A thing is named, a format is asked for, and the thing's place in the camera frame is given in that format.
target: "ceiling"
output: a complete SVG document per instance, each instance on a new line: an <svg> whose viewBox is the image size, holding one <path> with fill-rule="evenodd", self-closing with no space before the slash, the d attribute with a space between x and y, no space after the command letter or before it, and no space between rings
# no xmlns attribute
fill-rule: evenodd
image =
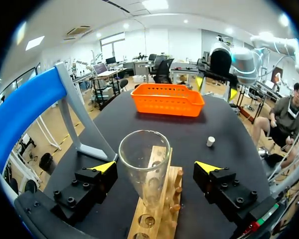
<svg viewBox="0 0 299 239"><path fill-rule="evenodd" d="M278 23L281 12L265 0L167 1L168 9L149 12L140 0L112 0L112 4L107 0L50 0L27 20L23 41L18 46L12 42L0 77L5 80L18 69L37 61L43 49L64 44L66 33L81 25L93 29L79 40L81 42L96 41L96 32L100 32L102 38L122 32L123 23L129 23L129 31L181 26L225 33L225 29L231 27L232 36L246 42L251 34L262 31L270 31L277 37L292 37L288 29ZM28 41L43 35L45 38L39 46L25 51Z"/></svg>

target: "man's leg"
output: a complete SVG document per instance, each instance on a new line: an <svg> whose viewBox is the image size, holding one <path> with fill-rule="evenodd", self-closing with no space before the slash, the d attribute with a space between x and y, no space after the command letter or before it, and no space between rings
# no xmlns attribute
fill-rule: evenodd
<svg viewBox="0 0 299 239"><path fill-rule="evenodd" d="M295 157L297 156L297 144L294 145L294 147L292 148L292 150L290 151L288 157L287 157L287 160L285 160L282 164L281 164L281 168L286 168L288 165L290 165ZM285 147L285 151L288 152L291 148L291 145L287 145Z"/></svg>
<svg viewBox="0 0 299 239"><path fill-rule="evenodd" d="M267 132L270 130L269 119L264 118L264 117L257 117L254 121L252 138L253 138L253 142L256 147L258 145L261 130L264 130Z"/></svg>

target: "black shorts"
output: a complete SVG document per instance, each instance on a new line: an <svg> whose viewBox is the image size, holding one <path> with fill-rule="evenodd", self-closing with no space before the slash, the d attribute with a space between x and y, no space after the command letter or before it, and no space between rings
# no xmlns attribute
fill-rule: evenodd
<svg viewBox="0 0 299 239"><path fill-rule="evenodd" d="M264 131L265 132L265 136L266 137L271 137L273 138L273 141L279 145L279 147L284 147L286 145L286 138L288 138L288 134L286 133L283 133L280 128L278 126L272 128L271 126L271 120L269 120L269 125L270 125L270 132L269 132L269 135L268 135L268 132Z"/></svg>

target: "computer monitor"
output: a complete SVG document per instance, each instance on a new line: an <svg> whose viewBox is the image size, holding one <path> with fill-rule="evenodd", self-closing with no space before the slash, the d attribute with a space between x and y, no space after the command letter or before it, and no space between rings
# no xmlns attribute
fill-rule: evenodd
<svg viewBox="0 0 299 239"><path fill-rule="evenodd" d="M100 75L102 74L103 72L107 71L108 68L106 68L105 64L104 63L100 63L100 64L97 64L97 65L93 65L94 67L94 70L96 72L96 74Z"/></svg>
<svg viewBox="0 0 299 239"><path fill-rule="evenodd" d="M110 64L113 64L113 63L116 63L115 57L111 57L111 58L106 59L106 64L110 65Z"/></svg>

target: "white bottle cap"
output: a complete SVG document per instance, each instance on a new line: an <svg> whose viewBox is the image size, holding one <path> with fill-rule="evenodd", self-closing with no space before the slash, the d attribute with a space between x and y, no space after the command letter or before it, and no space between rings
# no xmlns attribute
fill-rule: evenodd
<svg viewBox="0 0 299 239"><path fill-rule="evenodd" d="M212 137L212 136L208 137L207 147L211 147L214 142L215 142L215 138L214 137Z"/></svg>

